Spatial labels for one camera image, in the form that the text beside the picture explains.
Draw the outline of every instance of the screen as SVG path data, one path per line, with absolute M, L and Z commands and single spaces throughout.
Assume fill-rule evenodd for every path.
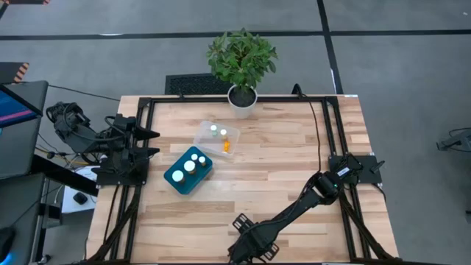
M 38 114 L 0 91 L 0 128 L 34 119 Z

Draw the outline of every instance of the orange object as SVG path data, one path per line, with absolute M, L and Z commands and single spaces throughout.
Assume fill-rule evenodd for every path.
M 229 146 L 230 146 L 229 141 L 225 141 L 224 142 L 224 152 L 229 152 Z

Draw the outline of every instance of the white object on floor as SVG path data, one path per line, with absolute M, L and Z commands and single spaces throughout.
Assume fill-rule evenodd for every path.
M 77 170 L 75 173 L 87 177 L 90 180 L 96 181 L 96 174 L 91 171 L 92 168 L 98 166 L 86 166 Z M 96 197 L 83 193 L 87 197 L 87 202 L 83 205 L 74 201 L 74 196 L 78 191 L 66 186 L 64 189 L 64 199 L 62 201 L 62 213 L 75 213 L 78 211 L 85 211 L 95 208 Z

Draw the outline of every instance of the white pot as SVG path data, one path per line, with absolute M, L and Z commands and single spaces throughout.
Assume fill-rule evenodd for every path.
M 229 98 L 229 93 L 231 92 L 232 89 L 234 89 L 236 87 L 237 87 L 237 85 L 233 85 L 232 87 L 229 88 L 229 91 L 227 92 L 227 100 L 229 100 L 230 107 L 233 109 L 235 117 L 237 117 L 239 119 L 245 119 L 248 116 L 250 116 L 250 114 L 252 114 L 252 111 L 255 108 L 255 103 L 257 103 L 257 98 L 258 98 L 257 91 L 253 90 L 255 92 L 255 101 L 250 106 L 248 106 L 248 107 L 238 107 L 238 106 L 234 105 L 230 101 L 230 98 Z

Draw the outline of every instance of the green plant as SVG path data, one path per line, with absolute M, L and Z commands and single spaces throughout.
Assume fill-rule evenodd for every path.
M 245 29 L 214 39 L 206 53 L 211 73 L 222 81 L 237 85 L 242 91 L 257 88 L 265 72 L 276 72 L 270 60 L 278 58 L 276 48 L 270 42 L 252 35 Z

